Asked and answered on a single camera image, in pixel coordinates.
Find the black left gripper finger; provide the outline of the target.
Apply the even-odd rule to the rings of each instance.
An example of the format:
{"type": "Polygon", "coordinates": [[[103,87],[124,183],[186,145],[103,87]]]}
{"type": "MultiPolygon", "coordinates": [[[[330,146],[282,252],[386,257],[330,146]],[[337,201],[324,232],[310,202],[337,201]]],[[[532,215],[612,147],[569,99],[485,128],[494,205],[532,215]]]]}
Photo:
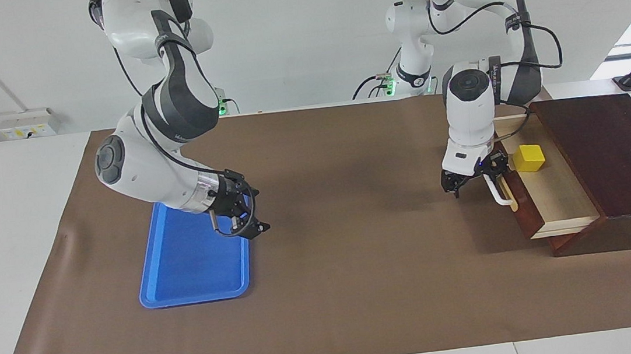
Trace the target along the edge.
{"type": "Polygon", "coordinates": [[[501,174],[509,172],[509,155],[506,152],[493,152],[485,157],[486,176],[495,181],[501,174]]]}
{"type": "Polygon", "coordinates": [[[440,184],[446,193],[453,194],[455,198],[460,197],[460,189],[466,185],[468,178],[455,178],[449,180],[441,180],[440,184]]]}

